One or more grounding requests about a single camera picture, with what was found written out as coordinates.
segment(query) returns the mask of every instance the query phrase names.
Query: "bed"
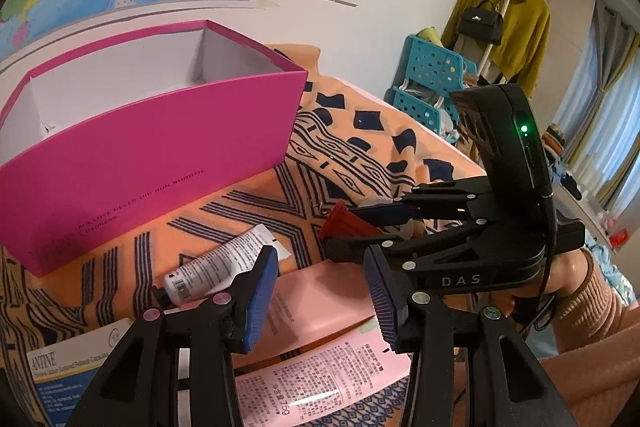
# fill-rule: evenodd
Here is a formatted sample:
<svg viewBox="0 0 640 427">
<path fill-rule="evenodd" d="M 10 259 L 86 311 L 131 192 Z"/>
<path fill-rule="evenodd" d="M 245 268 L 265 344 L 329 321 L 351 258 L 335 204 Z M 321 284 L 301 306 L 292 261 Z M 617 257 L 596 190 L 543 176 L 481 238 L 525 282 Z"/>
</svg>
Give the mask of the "bed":
<svg viewBox="0 0 640 427">
<path fill-rule="evenodd" d="M 0 250 L 0 367 L 34 422 L 47 425 L 25 352 L 152 305 L 151 286 L 258 223 L 293 253 L 281 273 L 324 259 L 318 231 L 338 200 L 395 197 L 419 182 L 482 175 L 444 140 L 382 100 L 318 72 L 320 50 L 274 46 L 309 71 L 283 164 L 178 208 L 36 279 Z M 394 425 L 404 381 L 314 422 Z"/>
</svg>

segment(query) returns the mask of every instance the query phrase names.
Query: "mustard green sweater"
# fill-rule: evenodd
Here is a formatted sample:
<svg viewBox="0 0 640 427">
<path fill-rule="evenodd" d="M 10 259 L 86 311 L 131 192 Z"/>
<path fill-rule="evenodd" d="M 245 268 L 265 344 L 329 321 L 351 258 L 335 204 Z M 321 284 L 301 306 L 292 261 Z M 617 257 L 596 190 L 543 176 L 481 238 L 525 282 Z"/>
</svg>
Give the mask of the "mustard green sweater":
<svg viewBox="0 0 640 427">
<path fill-rule="evenodd" d="M 498 0 L 490 0 L 494 6 Z M 462 12 L 477 6 L 479 0 L 458 0 L 456 7 L 442 35 L 442 44 L 452 48 L 458 33 L 458 22 Z M 538 73 L 545 55 L 549 34 L 550 13 L 545 0 L 526 0 L 516 4 L 513 1 L 504 17 L 502 44 L 494 46 L 491 60 L 507 79 L 517 73 L 518 85 L 531 97 L 536 88 Z M 478 42 L 484 48 L 484 42 Z"/>
</svg>

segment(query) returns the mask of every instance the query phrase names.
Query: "map barcode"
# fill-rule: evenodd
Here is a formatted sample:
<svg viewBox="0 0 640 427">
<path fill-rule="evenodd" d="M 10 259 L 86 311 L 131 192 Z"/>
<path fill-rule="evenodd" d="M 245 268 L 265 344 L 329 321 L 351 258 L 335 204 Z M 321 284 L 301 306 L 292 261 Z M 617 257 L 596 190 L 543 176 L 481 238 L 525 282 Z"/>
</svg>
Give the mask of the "map barcode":
<svg viewBox="0 0 640 427">
<path fill-rule="evenodd" d="M 178 290 L 178 293 L 180 294 L 180 297 L 182 299 L 188 299 L 189 297 L 191 297 L 189 288 L 187 288 L 187 285 L 184 283 L 182 279 L 178 279 L 177 281 L 174 282 L 174 284 L 175 284 L 175 289 Z"/>
</svg>

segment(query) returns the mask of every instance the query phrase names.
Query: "pink box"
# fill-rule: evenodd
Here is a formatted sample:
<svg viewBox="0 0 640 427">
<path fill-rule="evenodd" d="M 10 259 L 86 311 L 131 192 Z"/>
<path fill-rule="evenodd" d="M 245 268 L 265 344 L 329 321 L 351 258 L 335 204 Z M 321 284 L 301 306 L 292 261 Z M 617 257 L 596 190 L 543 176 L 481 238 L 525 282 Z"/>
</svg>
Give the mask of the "pink box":
<svg viewBox="0 0 640 427">
<path fill-rule="evenodd" d="M 0 112 L 0 244 L 35 276 L 281 163 L 307 72 L 210 21 L 28 73 Z"/>
</svg>

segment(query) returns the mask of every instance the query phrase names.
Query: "red object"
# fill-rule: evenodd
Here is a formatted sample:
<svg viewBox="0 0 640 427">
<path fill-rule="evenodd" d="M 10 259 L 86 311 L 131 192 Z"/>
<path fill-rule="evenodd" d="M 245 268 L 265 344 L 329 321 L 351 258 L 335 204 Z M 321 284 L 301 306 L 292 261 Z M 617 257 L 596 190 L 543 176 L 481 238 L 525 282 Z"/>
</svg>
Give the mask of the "red object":
<svg viewBox="0 0 640 427">
<path fill-rule="evenodd" d="M 326 237 L 368 237 L 380 235 L 379 229 L 352 214 L 344 201 L 338 201 L 318 232 L 320 239 Z"/>
<path fill-rule="evenodd" d="M 621 247 L 629 240 L 629 233 L 626 229 L 619 230 L 615 234 L 609 236 L 611 246 L 614 248 Z"/>
</svg>

